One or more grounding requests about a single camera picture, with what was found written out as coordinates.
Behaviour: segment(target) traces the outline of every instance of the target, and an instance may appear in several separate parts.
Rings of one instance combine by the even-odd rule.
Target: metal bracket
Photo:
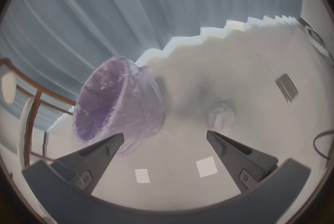
[[[215,131],[207,131],[211,144],[241,192],[254,187],[277,168],[278,159]]]
[[[65,180],[92,193],[110,161],[124,143],[122,133],[56,159],[50,166]]]

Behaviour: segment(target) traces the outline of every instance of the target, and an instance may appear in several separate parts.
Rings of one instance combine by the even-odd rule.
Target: purple trash can liner
[[[73,111],[73,134],[88,146],[117,133],[126,156],[155,135],[164,120],[164,101],[151,69],[125,57],[100,65],[81,88]]]

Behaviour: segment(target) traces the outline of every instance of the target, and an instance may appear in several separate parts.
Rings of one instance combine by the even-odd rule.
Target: square tile
[[[136,179],[138,183],[150,183],[148,178],[147,169],[135,169]]]
[[[210,176],[218,173],[213,156],[199,160],[196,162],[196,164],[200,177]]]

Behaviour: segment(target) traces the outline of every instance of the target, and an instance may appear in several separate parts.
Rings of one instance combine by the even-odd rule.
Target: trash can
[[[164,119],[164,102],[151,69],[125,57],[100,65],[81,88],[73,111],[73,134],[83,146],[117,133],[125,156],[156,134]]]

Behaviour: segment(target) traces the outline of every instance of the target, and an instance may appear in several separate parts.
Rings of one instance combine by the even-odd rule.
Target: white sticker
[[[150,183],[148,178],[147,169],[135,169],[136,178],[138,183]]]
[[[210,176],[218,173],[213,156],[199,160],[196,162],[196,164],[200,177]]]

